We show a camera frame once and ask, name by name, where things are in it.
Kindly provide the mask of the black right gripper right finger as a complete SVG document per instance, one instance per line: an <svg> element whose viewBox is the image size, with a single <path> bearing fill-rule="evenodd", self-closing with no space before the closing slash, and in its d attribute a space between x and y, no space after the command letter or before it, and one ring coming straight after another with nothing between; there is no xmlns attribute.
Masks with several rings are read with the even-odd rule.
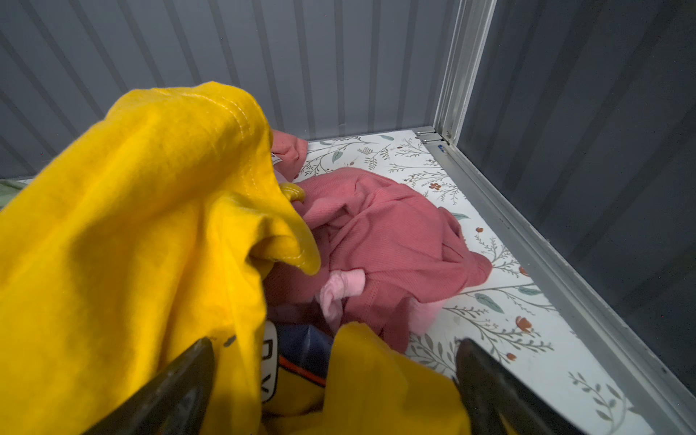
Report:
<svg viewBox="0 0 696 435"><path fill-rule="evenodd" d="M471 339L460 341L455 384L473 434L580 434Z"/></svg>

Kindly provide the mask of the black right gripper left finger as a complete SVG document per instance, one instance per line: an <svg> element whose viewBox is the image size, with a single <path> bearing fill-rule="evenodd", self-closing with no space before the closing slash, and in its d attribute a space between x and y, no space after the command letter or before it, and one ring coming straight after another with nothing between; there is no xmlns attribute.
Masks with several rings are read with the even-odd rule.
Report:
<svg viewBox="0 0 696 435"><path fill-rule="evenodd" d="M214 384L215 355L197 340L88 434L198 434Z"/></svg>

